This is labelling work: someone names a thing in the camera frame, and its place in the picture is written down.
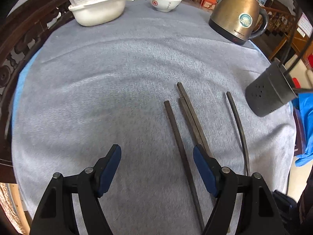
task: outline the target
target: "gray tablecloth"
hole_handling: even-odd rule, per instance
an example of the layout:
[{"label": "gray tablecloth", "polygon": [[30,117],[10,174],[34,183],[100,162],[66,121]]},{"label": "gray tablecloth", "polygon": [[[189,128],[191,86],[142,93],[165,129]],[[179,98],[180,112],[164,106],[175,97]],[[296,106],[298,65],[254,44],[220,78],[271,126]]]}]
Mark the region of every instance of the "gray tablecloth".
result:
[{"label": "gray tablecloth", "polygon": [[[75,20],[53,32],[27,74],[13,125],[13,164],[32,216],[56,171],[80,173],[112,144],[122,160],[101,199],[114,234],[200,234],[195,208],[164,104],[169,100],[186,148],[205,223],[212,198],[192,159],[194,143],[178,105],[182,82],[213,156],[244,174],[242,147],[226,99],[231,91],[247,139],[251,173],[282,190],[295,143],[289,105],[259,118],[245,87],[269,65],[251,43],[243,47],[208,25],[210,13],[181,4],[169,13],[149,1],[128,3],[109,23]],[[233,219],[235,232],[240,195]],[[86,234],[74,198],[81,234]]]}]

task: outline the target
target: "silver bolt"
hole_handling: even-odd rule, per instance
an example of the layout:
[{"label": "silver bolt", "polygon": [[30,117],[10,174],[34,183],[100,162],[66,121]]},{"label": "silver bolt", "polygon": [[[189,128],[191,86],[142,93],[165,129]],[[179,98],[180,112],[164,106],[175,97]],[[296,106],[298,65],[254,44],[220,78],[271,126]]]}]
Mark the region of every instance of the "silver bolt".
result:
[{"label": "silver bolt", "polygon": [[230,169],[228,168],[228,167],[223,167],[222,168],[222,172],[224,172],[224,173],[229,173],[230,172]]},{"label": "silver bolt", "polygon": [[262,178],[261,174],[259,174],[258,172],[254,173],[253,175],[256,179]]},{"label": "silver bolt", "polygon": [[92,173],[93,171],[94,171],[94,169],[93,169],[92,167],[87,167],[87,168],[85,169],[85,172],[86,172],[87,174]]},{"label": "silver bolt", "polygon": [[58,179],[60,176],[61,176],[60,172],[55,172],[52,177],[54,179]]}]

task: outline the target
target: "red object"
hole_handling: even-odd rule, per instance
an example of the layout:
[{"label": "red object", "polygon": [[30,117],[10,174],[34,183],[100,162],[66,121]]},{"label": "red object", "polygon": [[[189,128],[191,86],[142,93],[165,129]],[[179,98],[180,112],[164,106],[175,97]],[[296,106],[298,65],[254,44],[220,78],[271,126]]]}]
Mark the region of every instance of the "red object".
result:
[{"label": "red object", "polygon": [[209,3],[211,3],[211,4],[216,5],[217,0],[202,0],[202,1],[201,1],[201,6],[203,6],[204,2],[209,2]]},{"label": "red object", "polygon": [[292,81],[295,84],[295,88],[301,88],[299,81],[296,78],[292,78]]},{"label": "red object", "polygon": [[310,54],[310,55],[308,56],[308,60],[309,60],[309,63],[310,63],[311,68],[313,68],[313,54]]}]

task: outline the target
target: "electric kettle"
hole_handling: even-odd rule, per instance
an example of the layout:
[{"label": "electric kettle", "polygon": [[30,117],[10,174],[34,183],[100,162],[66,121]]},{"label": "electric kettle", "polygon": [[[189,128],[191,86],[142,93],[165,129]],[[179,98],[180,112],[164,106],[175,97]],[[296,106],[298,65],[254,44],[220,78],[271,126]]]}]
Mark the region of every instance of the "electric kettle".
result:
[{"label": "electric kettle", "polygon": [[[261,26],[253,32],[259,15],[263,18]],[[244,45],[263,34],[268,22],[267,12],[258,0],[221,0],[213,10],[209,25],[226,39]]]}]

